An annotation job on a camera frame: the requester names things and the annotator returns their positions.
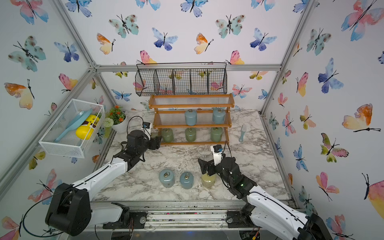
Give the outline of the light blue canister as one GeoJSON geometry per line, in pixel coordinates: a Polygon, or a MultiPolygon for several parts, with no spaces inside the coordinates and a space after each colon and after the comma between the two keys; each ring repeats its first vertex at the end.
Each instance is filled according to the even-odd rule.
{"type": "Polygon", "coordinates": [[[175,184],[175,174],[170,169],[164,169],[159,173],[159,181],[165,188],[171,188],[175,184]]]}

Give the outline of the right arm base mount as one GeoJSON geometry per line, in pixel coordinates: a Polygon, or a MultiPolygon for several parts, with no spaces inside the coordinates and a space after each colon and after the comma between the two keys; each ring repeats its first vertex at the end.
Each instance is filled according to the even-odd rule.
{"type": "Polygon", "coordinates": [[[255,208],[253,205],[245,204],[239,211],[227,211],[226,223],[228,228],[257,227],[251,220],[251,214],[255,208]]]}

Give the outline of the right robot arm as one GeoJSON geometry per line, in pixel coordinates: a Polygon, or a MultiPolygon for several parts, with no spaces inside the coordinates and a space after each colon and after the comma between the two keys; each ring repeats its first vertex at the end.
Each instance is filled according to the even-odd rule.
{"type": "Polygon", "coordinates": [[[202,174],[218,175],[231,194],[246,202],[238,221],[252,223],[282,240],[331,240],[325,222],[316,214],[299,212],[266,193],[255,181],[241,173],[234,157],[198,159],[202,174]]]}

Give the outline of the yellow tea canister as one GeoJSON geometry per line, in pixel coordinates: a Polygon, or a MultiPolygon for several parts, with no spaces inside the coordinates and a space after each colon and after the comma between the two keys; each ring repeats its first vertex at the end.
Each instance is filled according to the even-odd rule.
{"type": "Polygon", "coordinates": [[[215,185],[216,174],[209,176],[207,173],[205,173],[201,176],[201,181],[205,188],[210,189],[215,185]]]}

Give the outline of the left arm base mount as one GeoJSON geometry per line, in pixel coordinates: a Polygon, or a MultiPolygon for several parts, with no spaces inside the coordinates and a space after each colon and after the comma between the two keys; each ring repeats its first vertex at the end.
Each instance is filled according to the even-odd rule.
{"type": "Polygon", "coordinates": [[[103,229],[106,230],[141,230],[145,228],[148,214],[146,212],[131,211],[128,206],[120,203],[112,203],[115,207],[122,210],[118,220],[103,224],[103,229]]]}

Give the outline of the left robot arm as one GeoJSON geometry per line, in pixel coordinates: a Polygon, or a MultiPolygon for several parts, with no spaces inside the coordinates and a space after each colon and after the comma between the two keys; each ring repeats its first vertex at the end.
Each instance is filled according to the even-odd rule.
{"type": "Polygon", "coordinates": [[[91,200],[117,177],[138,162],[144,162],[145,152],[159,149],[161,140],[161,136],[151,137],[146,130],[131,131],[127,140],[121,143],[122,149],[108,164],[73,184],[63,183],[55,189],[45,218],[46,225],[73,237],[87,227],[101,224],[123,229],[132,227],[134,220],[129,207],[119,203],[94,207],[91,200]]]}

